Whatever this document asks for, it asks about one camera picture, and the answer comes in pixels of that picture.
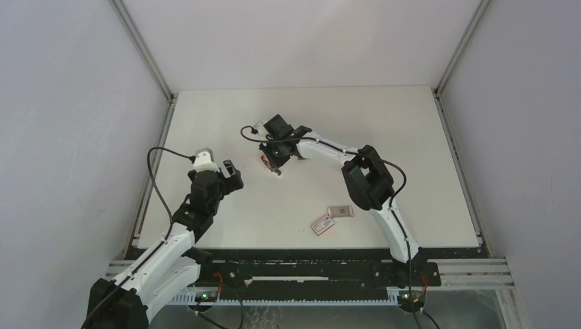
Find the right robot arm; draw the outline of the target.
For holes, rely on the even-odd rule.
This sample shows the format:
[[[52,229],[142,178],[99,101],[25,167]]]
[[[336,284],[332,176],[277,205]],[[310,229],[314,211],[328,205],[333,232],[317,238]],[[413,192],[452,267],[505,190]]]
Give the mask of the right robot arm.
[[[258,137],[259,148],[274,169],[293,156],[340,169],[352,202],[371,214],[388,241],[391,257],[397,264],[397,279],[413,285],[422,278],[427,260],[397,207],[395,196],[401,189],[393,186],[394,179],[388,170],[391,163],[381,159],[372,146],[357,149],[340,145],[304,126],[294,129],[285,124],[276,130],[257,123],[250,131]]]

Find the staple box tray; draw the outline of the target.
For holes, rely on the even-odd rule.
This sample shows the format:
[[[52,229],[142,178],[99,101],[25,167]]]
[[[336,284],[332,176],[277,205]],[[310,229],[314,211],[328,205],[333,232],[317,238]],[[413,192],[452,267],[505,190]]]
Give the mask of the staple box tray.
[[[333,219],[353,217],[354,210],[351,206],[330,206],[327,209],[327,215]]]

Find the red white staple box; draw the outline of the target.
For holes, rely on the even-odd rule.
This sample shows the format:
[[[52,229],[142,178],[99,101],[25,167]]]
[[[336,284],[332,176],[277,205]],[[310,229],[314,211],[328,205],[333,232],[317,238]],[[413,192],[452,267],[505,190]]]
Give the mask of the red white staple box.
[[[321,236],[333,226],[335,226],[335,221],[333,218],[331,218],[329,215],[325,215],[313,222],[310,227],[317,236]]]

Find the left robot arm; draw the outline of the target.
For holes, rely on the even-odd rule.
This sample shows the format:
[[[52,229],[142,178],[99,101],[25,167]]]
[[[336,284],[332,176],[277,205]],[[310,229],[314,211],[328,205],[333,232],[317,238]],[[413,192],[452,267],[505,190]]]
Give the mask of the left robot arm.
[[[93,284],[83,328],[148,328],[186,286],[212,281],[214,267],[186,253],[213,224],[224,197],[243,188],[232,161],[223,164],[220,168],[211,159],[194,157],[190,193],[173,214],[169,232],[113,279]]]

